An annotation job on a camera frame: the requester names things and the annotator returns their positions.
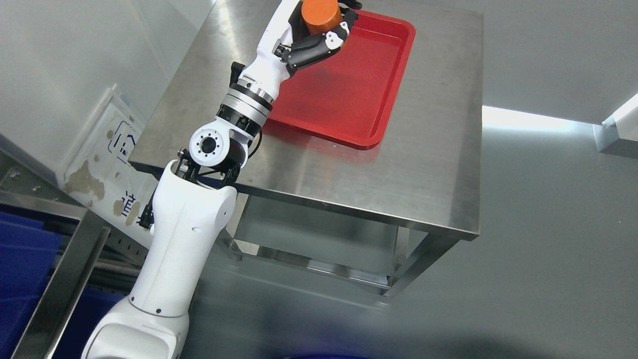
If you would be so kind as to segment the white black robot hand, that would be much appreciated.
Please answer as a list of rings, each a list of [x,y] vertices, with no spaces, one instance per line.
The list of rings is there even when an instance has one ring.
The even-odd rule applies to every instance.
[[[328,32],[310,35],[302,18],[303,0],[283,0],[258,42],[253,63],[238,70],[233,82],[273,102],[281,84],[301,69],[324,61],[342,50],[358,20],[358,0],[338,0],[342,22]]]

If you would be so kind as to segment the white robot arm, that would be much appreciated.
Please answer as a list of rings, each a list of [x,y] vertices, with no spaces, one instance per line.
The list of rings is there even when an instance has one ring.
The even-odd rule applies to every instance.
[[[214,120],[164,169],[152,201],[153,240],[134,288],[96,325],[83,359],[177,359],[189,306],[209,252],[233,214],[232,183],[274,96],[244,80],[233,84]]]

